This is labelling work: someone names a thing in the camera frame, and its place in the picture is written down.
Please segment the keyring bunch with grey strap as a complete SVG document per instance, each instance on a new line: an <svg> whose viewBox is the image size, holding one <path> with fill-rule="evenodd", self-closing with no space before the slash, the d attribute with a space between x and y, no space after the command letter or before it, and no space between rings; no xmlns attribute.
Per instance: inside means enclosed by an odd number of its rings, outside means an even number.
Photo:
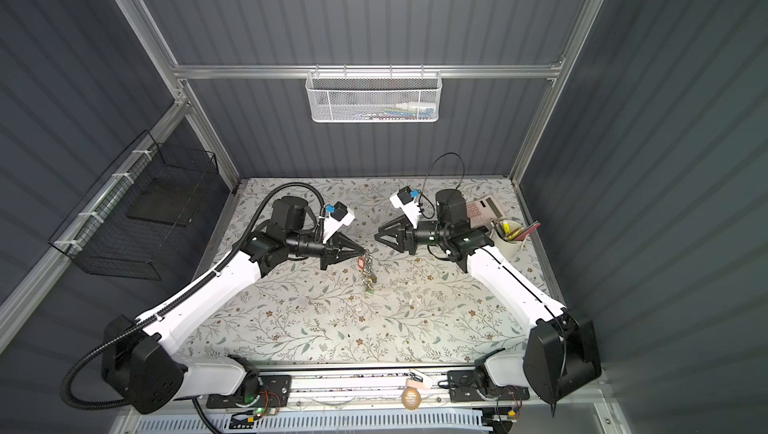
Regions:
<svg viewBox="0 0 768 434"><path fill-rule="evenodd" d="M373 269L373 257L369 253L363 254L358 258L357 264L363 279L365 292L373 294L378 283L378 277Z"/></svg>

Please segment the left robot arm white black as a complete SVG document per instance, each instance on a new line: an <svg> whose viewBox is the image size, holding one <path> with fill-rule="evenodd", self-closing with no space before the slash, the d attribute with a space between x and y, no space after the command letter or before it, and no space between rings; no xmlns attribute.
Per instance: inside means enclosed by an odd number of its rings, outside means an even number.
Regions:
<svg viewBox="0 0 768 434"><path fill-rule="evenodd" d="M354 222L351 208L341 202L325 206L307 227L310 214L301 197L275 200L270 218L250 228L206 274L135 320L111 322L107 333L118 340L103 354L103 379L141 414L203 395L232 396L243 407L260 403L259 371L248 360L205 360L180 349L203 321L288 260L316 258L327 269L364 253L340 231Z"/></svg>

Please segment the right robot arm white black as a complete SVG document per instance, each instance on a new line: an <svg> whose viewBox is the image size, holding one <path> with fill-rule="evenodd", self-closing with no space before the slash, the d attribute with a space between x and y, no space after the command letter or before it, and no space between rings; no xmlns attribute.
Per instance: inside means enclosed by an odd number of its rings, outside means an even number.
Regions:
<svg viewBox="0 0 768 434"><path fill-rule="evenodd" d="M392 194L390 202L402 214L380 226L375 240L400 253L439 248L445 260L484 285L526 332L523 352L500 349L476 361L479 391L528 388L555 407L597 380L602 366L592 320L575 315L516 269L489 229L472 225L460 190L438 191L431 219L422 217L419 198L409 186Z"/></svg>

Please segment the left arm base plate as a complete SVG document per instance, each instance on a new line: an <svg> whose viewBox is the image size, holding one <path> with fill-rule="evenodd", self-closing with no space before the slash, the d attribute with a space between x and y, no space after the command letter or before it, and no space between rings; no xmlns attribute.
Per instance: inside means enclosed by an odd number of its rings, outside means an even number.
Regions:
<svg viewBox="0 0 768 434"><path fill-rule="evenodd" d="M212 394L207 397L208 409L282 408L288 403L293 378L289 375L247 376L234 394Z"/></svg>

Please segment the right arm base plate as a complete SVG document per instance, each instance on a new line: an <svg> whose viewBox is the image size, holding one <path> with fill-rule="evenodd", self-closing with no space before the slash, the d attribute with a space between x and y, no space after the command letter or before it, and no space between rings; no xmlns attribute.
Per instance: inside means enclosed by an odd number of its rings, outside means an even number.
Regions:
<svg viewBox="0 0 768 434"><path fill-rule="evenodd" d="M480 370L450 370L443 381L438 382L440 388L447 389L452 402L479 401L515 401L530 399L526 387L495 384L487 374Z"/></svg>

